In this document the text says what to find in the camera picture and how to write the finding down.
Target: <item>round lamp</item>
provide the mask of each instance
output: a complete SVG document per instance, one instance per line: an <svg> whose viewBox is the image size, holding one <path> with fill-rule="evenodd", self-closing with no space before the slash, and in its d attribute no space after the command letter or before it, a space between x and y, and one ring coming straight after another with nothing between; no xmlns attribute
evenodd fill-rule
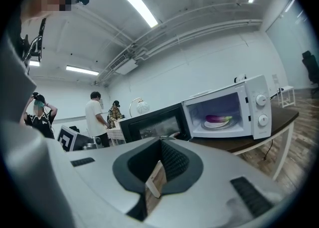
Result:
<svg viewBox="0 0 319 228"><path fill-rule="evenodd" d="M137 110L137 112L139 113L139 114L145 114L145 113L147 113L147 112L149 112L149 110L150 110L150 105L146 102L146 101L144 101L143 99L141 99L141 98L136 98L136 99L134 99L132 102L131 102L131 104L130 104L130 116L132 117L132 114L131 114L131 106L132 106L132 103L134 102L134 101L136 101L136 100L138 100L138 104L137 104L137 106L136 106L136 110Z"/></svg>

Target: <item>teal hair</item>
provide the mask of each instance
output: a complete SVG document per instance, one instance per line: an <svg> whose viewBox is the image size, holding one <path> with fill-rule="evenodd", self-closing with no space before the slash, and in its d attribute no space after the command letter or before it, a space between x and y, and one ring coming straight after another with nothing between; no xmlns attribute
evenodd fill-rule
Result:
<svg viewBox="0 0 319 228"><path fill-rule="evenodd" d="M44 103L43 103L42 101L40 101L40 100L35 100L35 101L34 101L34 104L35 104L36 106L39 106L39 107L44 107Z"/></svg>

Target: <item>ceiling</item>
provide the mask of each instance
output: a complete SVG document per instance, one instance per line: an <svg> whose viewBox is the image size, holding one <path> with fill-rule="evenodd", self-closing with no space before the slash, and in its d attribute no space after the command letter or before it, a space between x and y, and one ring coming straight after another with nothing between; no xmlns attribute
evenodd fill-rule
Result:
<svg viewBox="0 0 319 228"><path fill-rule="evenodd" d="M176 44L177 40L223 29L229 21L260 23L270 0L255 0L253 4L247 1L143 0L159 23L154 28L150 28L126 0L90 0L88 5L77 4L72 11L47 19L41 66L31 67L30 76L108 85L116 75L108 65L122 53L142 62ZM34 39L40 24L40 19L23 24L21 36L28 34L29 40ZM66 65L100 74L66 71Z"/></svg>

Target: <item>black microwave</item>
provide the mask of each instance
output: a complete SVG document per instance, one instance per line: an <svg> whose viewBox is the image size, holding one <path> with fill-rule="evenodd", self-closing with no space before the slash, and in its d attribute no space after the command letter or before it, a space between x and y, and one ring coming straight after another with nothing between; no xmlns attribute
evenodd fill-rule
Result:
<svg viewBox="0 0 319 228"><path fill-rule="evenodd" d="M181 103L121 121L119 124L126 143L157 136L190 139Z"/></svg>

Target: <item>black rubber pad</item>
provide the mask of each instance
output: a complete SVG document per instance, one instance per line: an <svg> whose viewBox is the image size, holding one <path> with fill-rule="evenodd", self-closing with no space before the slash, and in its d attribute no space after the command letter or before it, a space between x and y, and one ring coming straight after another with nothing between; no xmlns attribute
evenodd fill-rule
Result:
<svg viewBox="0 0 319 228"><path fill-rule="evenodd" d="M91 163L94 161L95 160L93 158L84 158L84 159L80 159L80 160L71 161L71 164L74 167L77 167L77 166L85 165L85 164L88 164L88 163Z"/></svg>
<svg viewBox="0 0 319 228"><path fill-rule="evenodd" d="M256 218L273 207L246 178L236 178L231 180L230 183L240 195L253 217Z"/></svg>

